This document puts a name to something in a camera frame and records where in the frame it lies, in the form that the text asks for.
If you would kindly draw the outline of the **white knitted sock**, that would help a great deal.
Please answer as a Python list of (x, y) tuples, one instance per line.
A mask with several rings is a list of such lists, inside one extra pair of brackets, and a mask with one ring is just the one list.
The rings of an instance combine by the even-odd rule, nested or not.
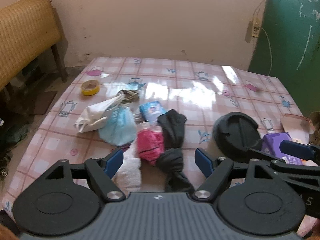
[(142, 185), (141, 159), (137, 153), (135, 139), (124, 153), (123, 164), (112, 179), (123, 192), (139, 191)]

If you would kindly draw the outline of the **blue surgical mask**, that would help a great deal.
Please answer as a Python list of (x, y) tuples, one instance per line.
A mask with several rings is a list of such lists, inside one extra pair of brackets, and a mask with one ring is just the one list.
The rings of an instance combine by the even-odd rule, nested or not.
[(98, 129), (99, 137), (104, 142), (122, 146), (135, 140), (137, 125), (129, 106), (120, 105), (111, 114), (106, 125)]

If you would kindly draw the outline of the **black sock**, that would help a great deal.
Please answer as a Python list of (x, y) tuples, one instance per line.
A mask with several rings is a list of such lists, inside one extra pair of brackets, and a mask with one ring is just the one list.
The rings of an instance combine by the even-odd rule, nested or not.
[(171, 109), (158, 117), (163, 131), (164, 152), (156, 160), (156, 167), (166, 174), (165, 192), (186, 192), (193, 194), (193, 185), (183, 172), (182, 145), (185, 135), (185, 115)]

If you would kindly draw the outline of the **cardboard box tray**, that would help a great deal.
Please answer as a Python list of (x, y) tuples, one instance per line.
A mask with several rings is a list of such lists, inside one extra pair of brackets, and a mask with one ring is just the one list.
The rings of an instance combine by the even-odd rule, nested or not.
[(283, 130), (290, 135), (292, 141), (305, 145), (309, 143), (309, 136), (315, 130), (312, 121), (300, 115), (286, 113), (281, 117), (280, 122)]

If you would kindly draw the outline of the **black round lid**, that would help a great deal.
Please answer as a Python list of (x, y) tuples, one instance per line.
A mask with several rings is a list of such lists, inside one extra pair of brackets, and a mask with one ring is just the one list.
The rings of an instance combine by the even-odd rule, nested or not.
[(248, 150), (260, 150), (258, 124), (247, 114), (231, 112), (217, 119), (213, 126), (214, 140), (227, 158), (246, 163), (251, 159)]

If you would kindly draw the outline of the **white cloth bag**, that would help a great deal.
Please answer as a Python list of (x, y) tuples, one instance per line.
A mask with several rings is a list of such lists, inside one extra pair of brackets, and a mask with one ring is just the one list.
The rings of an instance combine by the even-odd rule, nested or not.
[(120, 94), (103, 102), (87, 106), (74, 123), (74, 128), (78, 133), (103, 128), (112, 112), (118, 108), (124, 98), (125, 95)]

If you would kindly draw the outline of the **pink sock in bag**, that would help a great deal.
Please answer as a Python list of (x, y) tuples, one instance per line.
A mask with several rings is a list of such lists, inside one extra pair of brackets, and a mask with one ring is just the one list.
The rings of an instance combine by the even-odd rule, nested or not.
[(149, 122), (137, 125), (137, 153), (140, 159), (155, 166), (157, 159), (164, 152), (164, 137), (161, 126)]

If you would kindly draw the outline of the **blue tissue pack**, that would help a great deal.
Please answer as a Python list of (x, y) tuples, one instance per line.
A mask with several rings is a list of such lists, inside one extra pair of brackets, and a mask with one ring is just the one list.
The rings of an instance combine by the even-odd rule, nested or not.
[(141, 104), (139, 106), (139, 111), (142, 118), (152, 125), (156, 125), (158, 117), (167, 112), (159, 101)]

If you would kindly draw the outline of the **pink checkered tablecloth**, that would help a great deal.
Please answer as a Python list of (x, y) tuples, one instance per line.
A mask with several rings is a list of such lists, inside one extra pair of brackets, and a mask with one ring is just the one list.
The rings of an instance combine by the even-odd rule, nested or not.
[(263, 149), (302, 113), (276, 77), (94, 59), (35, 133), (3, 200), (20, 239), (317, 238), (319, 166)]

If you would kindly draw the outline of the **yellow tape roll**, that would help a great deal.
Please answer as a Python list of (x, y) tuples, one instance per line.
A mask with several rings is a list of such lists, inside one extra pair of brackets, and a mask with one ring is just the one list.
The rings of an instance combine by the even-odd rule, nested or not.
[(84, 96), (92, 96), (99, 92), (100, 85), (97, 80), (88, 80), (81, 85), (81, 92)]

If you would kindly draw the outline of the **woven rattan chair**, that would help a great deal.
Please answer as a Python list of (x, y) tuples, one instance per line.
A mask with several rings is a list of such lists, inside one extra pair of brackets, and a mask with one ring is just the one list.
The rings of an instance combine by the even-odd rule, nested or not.
[(49, 48), (62, 81), (67, 80), (56, 45), (62, 35), (50, 0), (20, 0), (2, 8), (0, 36), (1, 89)]

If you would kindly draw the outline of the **wall power socket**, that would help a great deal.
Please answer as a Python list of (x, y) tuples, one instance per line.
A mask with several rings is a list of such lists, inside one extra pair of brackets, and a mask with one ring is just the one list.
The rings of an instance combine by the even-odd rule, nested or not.
[(254, 18), (252, 21), (249, 21), (245, 41), (247, 43), (251, 42), (251, 39), (258, 38), (260, 32), (260, 20), (259, 18)]

